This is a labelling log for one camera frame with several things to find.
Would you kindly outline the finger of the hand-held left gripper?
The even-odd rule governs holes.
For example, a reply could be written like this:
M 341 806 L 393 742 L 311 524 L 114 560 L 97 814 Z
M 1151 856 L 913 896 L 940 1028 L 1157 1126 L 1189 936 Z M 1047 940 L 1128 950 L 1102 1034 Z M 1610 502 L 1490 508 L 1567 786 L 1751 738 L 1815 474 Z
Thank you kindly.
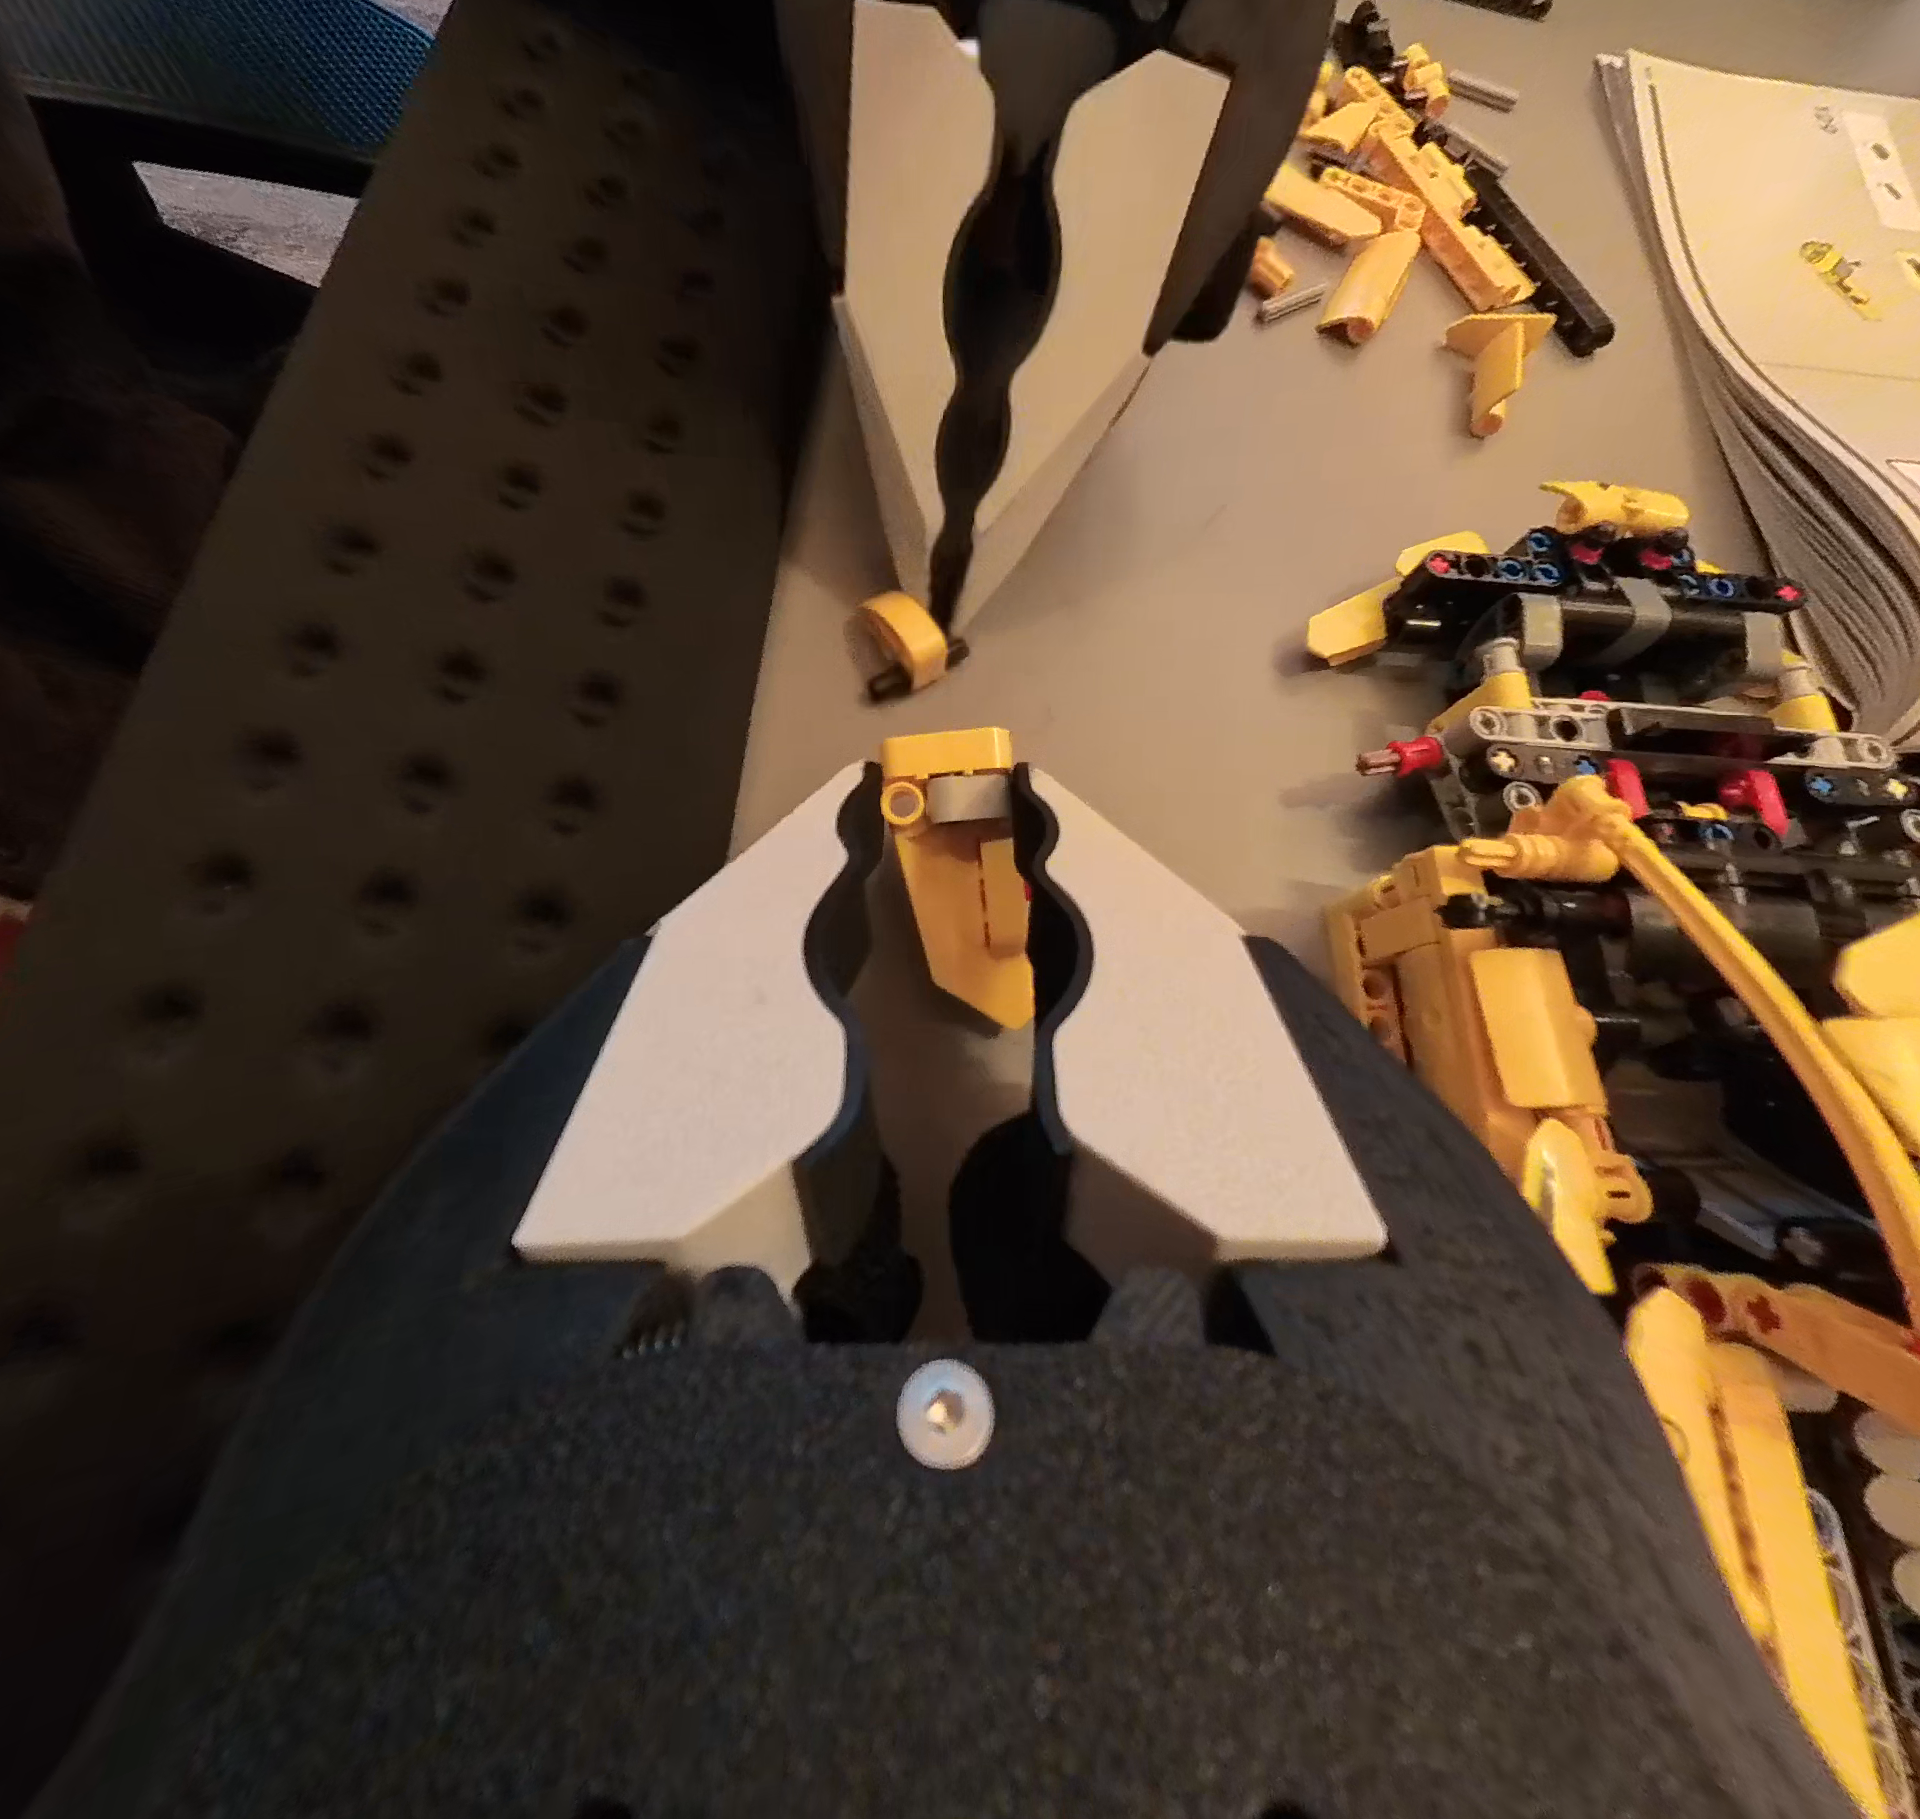
M 1009 438 L 973 516 L 959 624 L 1018 568 L 1139 388 L 1147 328 L 1229 88 L 1224 74 L 1151 52 L 1070 106 L 1047 180 L 1057 278 L 1009 384 Z
M 923 606 L 946 524 L 938 438 L 956 390 L 947 264 L 996 164 L 991 86 L 941 15 L 856 0 L 831 320 L 896 578 Z

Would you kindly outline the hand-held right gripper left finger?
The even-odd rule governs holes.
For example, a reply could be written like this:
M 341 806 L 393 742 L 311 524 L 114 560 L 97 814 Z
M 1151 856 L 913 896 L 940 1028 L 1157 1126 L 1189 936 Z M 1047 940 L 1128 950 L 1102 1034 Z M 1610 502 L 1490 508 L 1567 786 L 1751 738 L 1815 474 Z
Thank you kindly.
M 753 1268 L 812 1338 L 908 1336 L 923 1274 L 852 1010 L 880 790 L 877 766 L 841 768 L 643 936 L 516 1256 Z

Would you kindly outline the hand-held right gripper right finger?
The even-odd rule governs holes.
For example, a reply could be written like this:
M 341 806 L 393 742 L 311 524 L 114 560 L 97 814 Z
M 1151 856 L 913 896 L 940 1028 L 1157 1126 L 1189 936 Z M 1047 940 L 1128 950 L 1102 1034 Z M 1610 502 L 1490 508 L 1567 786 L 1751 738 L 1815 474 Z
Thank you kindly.
M 1202 1302 L 1387 1228 L 1278 996 L 1282 954 L 1037 766 L 1012 778 L 1033 982 L 1022 1112 L 951 1182 L 976 1342 L 1080 1342 L 1139 1272 Z

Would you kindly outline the yellow panel with red pins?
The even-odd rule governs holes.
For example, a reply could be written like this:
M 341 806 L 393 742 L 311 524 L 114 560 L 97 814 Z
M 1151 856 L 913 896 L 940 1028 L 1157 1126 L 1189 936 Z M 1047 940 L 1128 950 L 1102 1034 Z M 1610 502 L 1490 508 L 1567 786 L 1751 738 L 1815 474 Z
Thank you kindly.
M 1027 958 L 1030 888 L 1012 818 L 930 826 L 930 776 L 1006 772 L 1006 728 L 957 728 L 887 738 L 877 752 L 877 812 L 892 836 L 930 982 L 999 1030 L 1027 1028 L 1037 1010 Z

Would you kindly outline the yellow curved liftarm piece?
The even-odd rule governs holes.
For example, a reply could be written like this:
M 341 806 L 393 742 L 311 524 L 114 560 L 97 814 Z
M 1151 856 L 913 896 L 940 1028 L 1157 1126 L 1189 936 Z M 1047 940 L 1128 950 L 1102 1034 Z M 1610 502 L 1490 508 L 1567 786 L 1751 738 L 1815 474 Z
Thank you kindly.
M 954 640 L 919 602 L 902 590 L 880 592 L 859 602 L 853 618 L 875 644 L 881 668 L 904 664 L 919 678 L 940 666 Z

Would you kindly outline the grey desk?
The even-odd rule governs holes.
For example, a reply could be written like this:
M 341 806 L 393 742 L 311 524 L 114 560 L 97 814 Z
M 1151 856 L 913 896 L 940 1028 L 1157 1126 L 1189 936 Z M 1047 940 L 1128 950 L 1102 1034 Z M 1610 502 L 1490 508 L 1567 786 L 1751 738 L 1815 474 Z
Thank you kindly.
M 1346 17 L 1359 0 L 1336 0 Z M 1323 970 L 1321 906 L 1426 846 L 1421 800 L 1353 774 L 1420 730 L 1415 684 L 1321 670 L 1307 620 L 1409 544 L 1510 542 L 1546 482 L 1683 498 L 1724 568 L 1764 548 L 1672 326 L 1596 78 L 1601 54 L 1916 98 L 1916 0 L 1554 0 L 1538 23 L 1373 0 L 1398 43 L 1517 90 L 1455 122 L 1616 322 L 1594 358 L 1546 344 L 1506 428 L 1463 432 L 1463 368 L 1440 348 L 1458 300 L 1430 268 L 1357 352 L 1249 304 L 1175 344 L 968 630 L 971 656 L 908 704 L 864 698 L 853 606 L 889 578 L 836 348 L 781 542 L 730 854 L 753 846 L 892 732 L 999 726 L 1243 928 Z

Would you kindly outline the yellow brick car model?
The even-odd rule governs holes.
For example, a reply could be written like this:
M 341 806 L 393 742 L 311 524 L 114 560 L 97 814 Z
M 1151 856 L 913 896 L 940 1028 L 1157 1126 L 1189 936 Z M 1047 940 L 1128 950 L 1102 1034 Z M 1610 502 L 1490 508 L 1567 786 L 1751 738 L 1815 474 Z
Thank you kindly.
M 1443 672 L 1355 758 L 1445 830 L 1326 910 L 1341 1004 L 1608 1302 L 1740 1618 L 1862 1816 L 1916 1816 L 1916 762 L 1686 504 L 1547 484 L 1307 624 Z

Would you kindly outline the black long brick beam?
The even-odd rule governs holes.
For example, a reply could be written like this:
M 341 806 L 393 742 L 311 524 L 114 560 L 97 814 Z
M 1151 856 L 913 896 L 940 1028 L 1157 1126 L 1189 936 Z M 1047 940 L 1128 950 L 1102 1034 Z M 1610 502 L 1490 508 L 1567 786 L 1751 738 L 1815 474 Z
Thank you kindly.
M 1554 334 L 1577 358 L 1613 344 L 1616 320 L 1596 302 L 1561 254 L 1503 184 L 1503 170 L 1490 152 L 1440 122 L 1423 120 L 1414 136 L 1455 166 L 1472 190 L 1467 220 L 1534 282 L 1531 298 L 1552 318 Z

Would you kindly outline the dark perforated panel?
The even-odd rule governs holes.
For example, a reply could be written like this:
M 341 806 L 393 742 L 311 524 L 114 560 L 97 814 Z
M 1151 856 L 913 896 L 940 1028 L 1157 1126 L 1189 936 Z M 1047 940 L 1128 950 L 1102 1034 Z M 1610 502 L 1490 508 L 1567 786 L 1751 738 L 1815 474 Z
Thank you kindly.
M 724 856 L 778 106 L 454 0 L 3 984 L 3 1554 L 149 1558 L 412 1146 Z

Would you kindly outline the instruction booklet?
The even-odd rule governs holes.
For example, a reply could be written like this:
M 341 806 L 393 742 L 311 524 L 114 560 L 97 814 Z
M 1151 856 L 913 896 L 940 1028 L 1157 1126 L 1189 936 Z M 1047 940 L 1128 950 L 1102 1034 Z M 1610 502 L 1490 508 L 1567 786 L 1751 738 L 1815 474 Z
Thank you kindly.
M 1794 636 L 1918 734 L 1918 102 L 1627 52 L 1596 80 Z

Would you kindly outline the black office chair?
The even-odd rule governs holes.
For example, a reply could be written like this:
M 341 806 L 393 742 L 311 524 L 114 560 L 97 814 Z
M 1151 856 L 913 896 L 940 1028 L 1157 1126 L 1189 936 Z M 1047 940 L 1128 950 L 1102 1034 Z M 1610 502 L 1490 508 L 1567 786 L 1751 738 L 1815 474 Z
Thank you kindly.
M 294 312 L 434 35 L 378 0 L 3 0 L 3 54 L 85 256 L 135 294 Z

